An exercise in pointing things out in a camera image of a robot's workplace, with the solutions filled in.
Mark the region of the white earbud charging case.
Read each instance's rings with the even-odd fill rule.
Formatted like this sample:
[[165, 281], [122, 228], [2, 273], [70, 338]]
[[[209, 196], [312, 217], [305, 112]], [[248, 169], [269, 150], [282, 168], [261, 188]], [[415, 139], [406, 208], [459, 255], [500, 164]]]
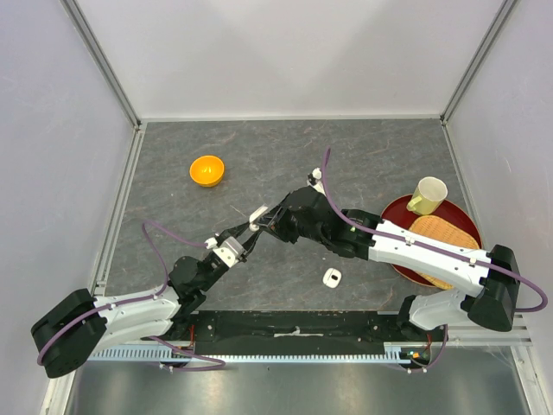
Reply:
[[252, 232], [258, 232], [260, 230], [259, 221], [268, 211], [269, 208], [266, 205], [262, 205], [261, 207], [257, 208], [252, 214], [250, 214], [249, 229]]

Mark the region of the orange plastic bowl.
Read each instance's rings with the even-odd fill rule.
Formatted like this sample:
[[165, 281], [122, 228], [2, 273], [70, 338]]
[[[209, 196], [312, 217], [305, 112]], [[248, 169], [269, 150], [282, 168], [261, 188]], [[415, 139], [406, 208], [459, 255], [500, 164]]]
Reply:
[[217, 186], [226, 171], [224, 162], [217, 156], [200, 156], [192, 162], [189, 168], [191, 179], [201, 187]]

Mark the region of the dark red round tray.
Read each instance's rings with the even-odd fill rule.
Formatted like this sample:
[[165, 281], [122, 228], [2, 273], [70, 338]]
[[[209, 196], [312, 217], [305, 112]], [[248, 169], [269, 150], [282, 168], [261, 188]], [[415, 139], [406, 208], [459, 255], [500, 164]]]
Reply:
[[[406, 208], [410, 198], [411, 195], [404, 195], [391, 202], [383, 211], [382, 217], [386, 220], [391, 220], [396, 225], [399, 225], [405, 229], [410, 228], [411, 225], [419, 219], [418, 215], [408, 211]], [[470, 235], [474, 240], [474, 243], [469, 243], [467, 247], [482, 247], [480, 233], [474, 222], [465, 211], [451, 201], [445, 200], [433, 213], [433, 215], [440, 217], [442, 220], [450, 223], [451, 226], [455, 226], [462, 230], [465, 234]], [[392, 267], [403, 277], [416, 284], [427, 287], [436, 287], [442, 290], [449, 290], [452, 288], [452, 285], [446, 284], [437, 278], [414, 272], [399, 265], [393, 265]]]

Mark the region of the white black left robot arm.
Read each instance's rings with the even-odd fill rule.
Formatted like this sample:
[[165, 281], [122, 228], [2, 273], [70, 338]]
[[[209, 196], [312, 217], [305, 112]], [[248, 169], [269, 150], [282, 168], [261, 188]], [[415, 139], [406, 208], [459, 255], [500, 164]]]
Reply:
[[206, 293], [257, 243], [259, 228], [244, 223], [203, 243], [203, 259], [184, 256], [165, 268], [162, 284], [121, 296], [94, 296], [75, 290], [31, 328], [37, 363], [50, 379], [65, 376], [106, 348], [136, 339], [166, 335], [180, 340], [189, 331], [189, 317]]

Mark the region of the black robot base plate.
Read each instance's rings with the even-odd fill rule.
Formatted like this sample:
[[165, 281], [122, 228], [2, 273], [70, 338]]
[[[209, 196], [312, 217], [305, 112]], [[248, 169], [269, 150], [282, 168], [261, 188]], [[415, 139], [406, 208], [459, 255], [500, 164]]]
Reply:
[[401, 326], [377, 311], [202, 310], [175, 322], [162, 339], [192, 342], [198, 354], [379, 354], [385, 344], [438, 343], [444, 331]]

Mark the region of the woven bamboo basket tray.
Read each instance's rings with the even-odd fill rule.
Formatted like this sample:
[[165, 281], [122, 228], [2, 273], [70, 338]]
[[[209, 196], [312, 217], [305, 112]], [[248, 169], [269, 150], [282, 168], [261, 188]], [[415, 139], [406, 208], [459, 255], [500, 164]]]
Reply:
[[[420, 216], [410, 225], [409, 230], [450, 245], [473, 249], [480, 248], [480, 242], [470, 233], [435, 215]], [[440, 290], [454, 288], [451, 284], [421, 272], [408, 270], [402, 271], [402, 275], [411, 282], [427, 287], [432, 286]]]

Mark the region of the aluminium frame rail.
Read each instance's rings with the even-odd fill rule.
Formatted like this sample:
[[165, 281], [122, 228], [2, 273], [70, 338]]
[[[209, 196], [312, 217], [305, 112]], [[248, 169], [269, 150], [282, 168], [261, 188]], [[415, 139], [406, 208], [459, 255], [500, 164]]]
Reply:
[[60, 4], [68, 14], [107, 86], [110, 88], [119, 106], [123, 110], [125, 117], [129, 120], [134, 129], [139, 129], [142, 121], [130, 102], [128, 95], [124, 91], [105, 51], [102, 49], [97, 36], [92, 30], [91, 24], [87, 21], [79, 2], [75, 0], [60, 0]]

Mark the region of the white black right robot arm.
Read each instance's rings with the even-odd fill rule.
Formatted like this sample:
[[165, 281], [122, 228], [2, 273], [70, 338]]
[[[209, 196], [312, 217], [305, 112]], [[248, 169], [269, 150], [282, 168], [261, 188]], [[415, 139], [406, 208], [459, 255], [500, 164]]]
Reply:
[[405, 340], [466, 321], [497, 332], [512, 329], [519, 291], [512, 274], [518, 266], [505, 246], [487, 252], [436, 241], [375, 214], [339, 210], [312, 187], [287, 194], [257, 224], [283, 242], [310, 239], [344, 258], [397, 265], [450, 284], [450, 290], [404, 299], [395, 326]]

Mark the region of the pale yellow mug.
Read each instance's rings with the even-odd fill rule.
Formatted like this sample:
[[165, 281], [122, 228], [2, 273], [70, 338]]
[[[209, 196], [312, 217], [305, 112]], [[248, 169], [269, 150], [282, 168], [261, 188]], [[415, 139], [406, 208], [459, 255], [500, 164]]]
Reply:
[[426, 176], [417, 184], [406, 208], [414, 214], [430, 215], [439, 208], [447, 196], [448, 188], [445, 182], [433, 176]]

